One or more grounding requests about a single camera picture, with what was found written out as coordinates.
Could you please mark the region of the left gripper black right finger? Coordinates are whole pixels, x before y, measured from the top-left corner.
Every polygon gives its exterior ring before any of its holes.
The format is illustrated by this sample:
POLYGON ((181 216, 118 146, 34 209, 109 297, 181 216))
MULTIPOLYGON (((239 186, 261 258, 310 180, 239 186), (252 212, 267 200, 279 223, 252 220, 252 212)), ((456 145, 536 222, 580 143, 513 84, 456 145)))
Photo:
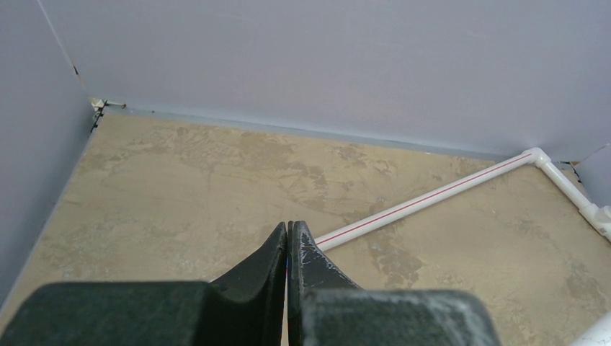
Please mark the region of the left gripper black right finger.
POLYGON ((500 345, 482 302, 462 290, 365 290, 287 226, 290 345, 500 345))

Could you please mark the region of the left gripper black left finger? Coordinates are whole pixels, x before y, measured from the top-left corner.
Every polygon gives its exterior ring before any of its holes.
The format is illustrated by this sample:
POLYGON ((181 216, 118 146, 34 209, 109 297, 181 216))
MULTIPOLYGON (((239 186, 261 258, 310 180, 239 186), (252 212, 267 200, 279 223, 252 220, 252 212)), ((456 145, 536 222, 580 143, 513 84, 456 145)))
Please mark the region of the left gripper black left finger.
POLYGON ((38 288, 3 345, 279 345, 287 228, 214 281, 67 282, 38 288))

